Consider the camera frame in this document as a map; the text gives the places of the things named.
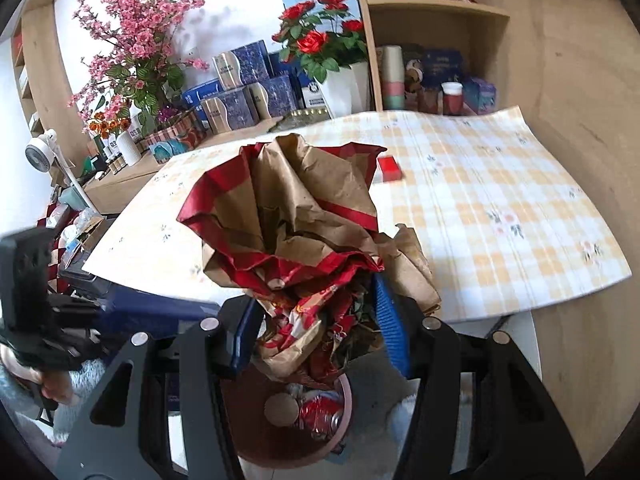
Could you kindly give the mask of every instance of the person's hand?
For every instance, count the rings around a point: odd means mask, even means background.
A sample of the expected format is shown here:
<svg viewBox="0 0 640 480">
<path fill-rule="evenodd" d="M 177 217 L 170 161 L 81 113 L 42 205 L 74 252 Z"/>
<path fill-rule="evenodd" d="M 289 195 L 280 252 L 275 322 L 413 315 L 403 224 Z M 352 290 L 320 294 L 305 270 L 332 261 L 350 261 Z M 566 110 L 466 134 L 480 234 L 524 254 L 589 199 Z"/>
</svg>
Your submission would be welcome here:
<svg viewBox="0 0 640 480">
<path fill-rule="evenodd" d="M 14 351 L 0 344 L 0 360 L 9 373 L 16 377 L 42 384 L 42 396 L 61 404 L 74 405 L 78 396 L 74 394 L 69 372 L 41 372 L 22 366 L 15 358 Z"/>
</svg>

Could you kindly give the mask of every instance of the small red and white box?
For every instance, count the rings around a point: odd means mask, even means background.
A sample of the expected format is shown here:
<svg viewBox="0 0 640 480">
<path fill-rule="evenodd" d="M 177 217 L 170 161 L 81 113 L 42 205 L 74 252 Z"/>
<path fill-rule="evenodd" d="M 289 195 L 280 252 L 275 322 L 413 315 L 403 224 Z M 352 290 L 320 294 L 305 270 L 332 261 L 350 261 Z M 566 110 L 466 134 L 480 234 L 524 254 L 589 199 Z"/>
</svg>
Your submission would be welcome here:
<svg viewBox="0 0 640 480">
<path fill-rule="evenodd" d="M 379 156 L 378 166 L 376 173 L 373 175 L 372 184 L 379 184 L 381 182 L 393 182 L 395 180 L 402 180 L 402 170 L 398 163 L 391 155 Z"/>
</svg>

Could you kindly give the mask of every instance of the flower vase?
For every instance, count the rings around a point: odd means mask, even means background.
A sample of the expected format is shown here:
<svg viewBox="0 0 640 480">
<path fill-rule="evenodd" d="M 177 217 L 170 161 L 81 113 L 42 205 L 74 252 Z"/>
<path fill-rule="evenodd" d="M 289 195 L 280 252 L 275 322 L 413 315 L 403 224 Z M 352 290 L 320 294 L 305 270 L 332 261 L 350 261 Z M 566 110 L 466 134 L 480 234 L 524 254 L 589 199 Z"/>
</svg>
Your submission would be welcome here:
<svg viewBox="0 0 640 480">
<path fill-rule="evenodd" d="M 122 132 L 116 139 L 116 144 L 127 166 L 133 166 L 142 158 L 140 150 L 136 146 L 136 143 L 133 142 L 129 132 Z"/>
<path fill-rule="evenodd" d="M 369 62 L 360 61 L 340 72 L 328 71 L 324 83 L 318 82 L 322 98 L 332 119 L 370 109 Z"/>
</svg>

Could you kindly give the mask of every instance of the pink artificial flower arrangement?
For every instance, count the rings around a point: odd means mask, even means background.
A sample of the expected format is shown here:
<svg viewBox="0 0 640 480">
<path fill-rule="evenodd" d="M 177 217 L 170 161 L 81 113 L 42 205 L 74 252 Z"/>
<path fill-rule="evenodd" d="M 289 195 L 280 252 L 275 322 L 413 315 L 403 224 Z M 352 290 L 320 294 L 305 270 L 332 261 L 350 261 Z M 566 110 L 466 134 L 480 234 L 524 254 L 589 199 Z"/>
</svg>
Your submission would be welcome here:
<svg viewBox="0 0 640 480">
<path fill-rule="evenodd" d="M 69 107 L 82 100 L 79 114 L 88 121 L 94 111 L 106 106 L 106 120 L 128 118 L 127 102 L 133 103 L 157 117 L 169 105 L 165 84 L 179 92 L 184 84 L 181 65 L 208 70 L 209 65 L 201 59 L 188 59 L 170 63 L 171 47 L 175 27 L 184 19 L 184 13 L 204 5 L 204 0 L 100 0 L 106 13 L 116 18 L 118 26 L 98 19 L 86 0 L 78 0 L 80 7 L 74 18 L 82 28 L 89 31 L 94 40 L 104 40 L 113 45 L 106 56 L 98 54 L 86 64 L 89 67 L 89 82 L 73 95 Z M 112 94 L 107 100 L 105 94 Z M 101 95 L 95 108 L 92 103 Z M 145 123 L 145 115 L 140 114 Z"/>
</svg>

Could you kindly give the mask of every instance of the yellow and white plaid tablecloth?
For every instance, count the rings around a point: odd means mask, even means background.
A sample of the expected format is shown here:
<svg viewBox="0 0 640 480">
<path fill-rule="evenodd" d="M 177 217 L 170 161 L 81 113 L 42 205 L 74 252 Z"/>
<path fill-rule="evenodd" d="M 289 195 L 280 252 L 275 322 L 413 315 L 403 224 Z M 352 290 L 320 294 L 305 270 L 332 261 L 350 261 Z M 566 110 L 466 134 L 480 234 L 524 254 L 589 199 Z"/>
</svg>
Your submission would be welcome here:
<svg viewBox="0 0 640 480">
<path fill-rule="evenodd" d="M 415 228 L 443 320 L 560 303 L 631 275 L 593 203 L 518 108 L 474 118 L 367 112 L 296 131 L 316 146 L 378 144 L 396 158 L 404 179 L 371 187 L 380 230 L 393 236 L 401 222 Z M 175 218 L 204 171 L 252 142 L 172 158 L 104 235 L 84 270 L 173 298 L 221 303 L 236 296 L 237 289 L 204 276 L 201 241 Z"/>
</svg>

